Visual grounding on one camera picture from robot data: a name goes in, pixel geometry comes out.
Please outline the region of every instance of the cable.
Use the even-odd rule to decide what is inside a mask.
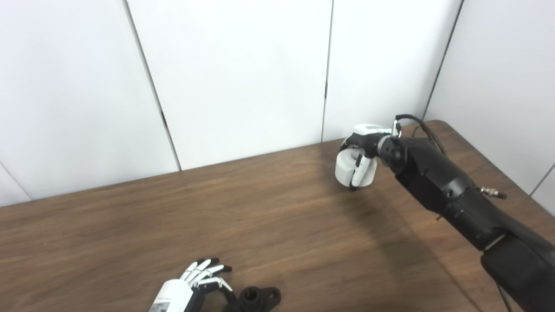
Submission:
[[[447,152],[445,151],[445,148],[441,144],[440,140],[437,138],[436,134],[421,119],[416,118],[410,114],[402,114],[402,115],[395,116],[395,120],[401,120],[401,119],[412,119],[415,122],[417,122],[422,127],[422,130],[426,133],[426,135],[428,135],[428,138],[432,140],[437,145],[441,153],[443,153],[447,157]]]
[[[417,125],[417,126],[415,127],[414,131],[412,132],[411,138],[414,138],[414,137],[415,137],[416,131],[417,131],[418,129],[420,129],[420,125]]]
[[[503,302],[505,303],[505,306],[507,307],[507,311],[508,312],[513,312],[513,308],[511,307],[511,303],[509,302],[509,298],[507,298],[507,293],[505,293],[505,290],[503,288],[501,288],[501,286],[499,284],[497,284],[497,288],[499,289],[499,293],[501,294],[501,298],[503,298]]]

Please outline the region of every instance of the wooden table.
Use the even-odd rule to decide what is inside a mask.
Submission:
[[[555,242],[547,212],[447,124],[429,125],[477,184],[509,194],[501,209]],[[280,288],[275,311],[505,311],[480,253],[388,169],[357,192],[340,185],[338,147],[0,208],[1,310],[147,312],[163,282],[218,256],[237,292]],[[210,294],[203,311],[224,304]]]

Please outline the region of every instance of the black fingertip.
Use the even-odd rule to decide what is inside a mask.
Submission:
[[[349,189],[354,192],[354,191],[358,190],[359,187],[354,186],[351,182],[351,183],[349,183]]]
[[[224,265],[224,268],[220,270],[220,272],[222,273],[227,273],[227,272],[231,272],[233,270],[232,267],[228,266],[228,265]]]

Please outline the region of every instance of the black plastic part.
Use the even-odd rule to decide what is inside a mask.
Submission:
[[[250,286],[239,294],[237,301],[228,304],[223,312],[269,312],[281,302],[281,292],[276,287]]]
[[[204,294],[198,290],[193,289],[193,296],[189,300],[189,304],[183,312],[199,312],[204,303]]]
[[[524,311],[555,311],[555,268],[516,236],[486,250],[481,262]]]
[[[497,208],[430,140],[386,138],[379,154],[424,208],[485,251],[482,266],[524,311],[555,311],[550,242]]]
[[[344,143],[339,148],[339,151],[349,147],[362,148],[365,156],[374,158],[378,156],[378,143],[383,136],[390,135],[388,133],[372,133],[367,135],[360,135],[353,133],[350,137],[345,139]]]

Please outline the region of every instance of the robotic arm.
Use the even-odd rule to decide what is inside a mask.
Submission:
[[[401,137],[397,121],[406,118],[419,122],[428,138]],[[445,218],[483,252],[483,268],[524,311],[555,311],[555,247],[489,201],[484,195],[506,195],[477,187],[447,158],[424,122],[398,115],[393,130],[358,125],[343,142],[341,150],[346,148],[364,151],[356,162],[351,190],[356,190],[365,164],[379,157],[424,208]]]

